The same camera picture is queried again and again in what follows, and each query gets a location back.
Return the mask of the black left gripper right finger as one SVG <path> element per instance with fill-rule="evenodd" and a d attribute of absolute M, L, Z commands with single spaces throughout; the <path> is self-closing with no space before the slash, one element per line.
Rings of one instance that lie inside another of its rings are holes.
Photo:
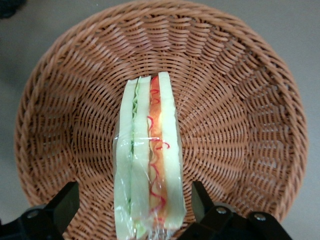
<path fill-rule="evenodd" d="M 290 235 L 269 213 L 238 215 L 224 203 L 214 203 L 200 181 L 191 188 L 195 222 L 184 230 L 185 240 L 290 240 Z"/>

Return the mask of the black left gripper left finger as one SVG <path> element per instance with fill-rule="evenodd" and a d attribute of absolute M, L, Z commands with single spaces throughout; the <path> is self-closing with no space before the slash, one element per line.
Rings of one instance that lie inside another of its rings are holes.
<path fill-rule="evenodd" d="M 27 209 L 0 225 L 2 240 L 62 240 L 80 207 L 79 184 L 68 182 L 48 204 Z"/>

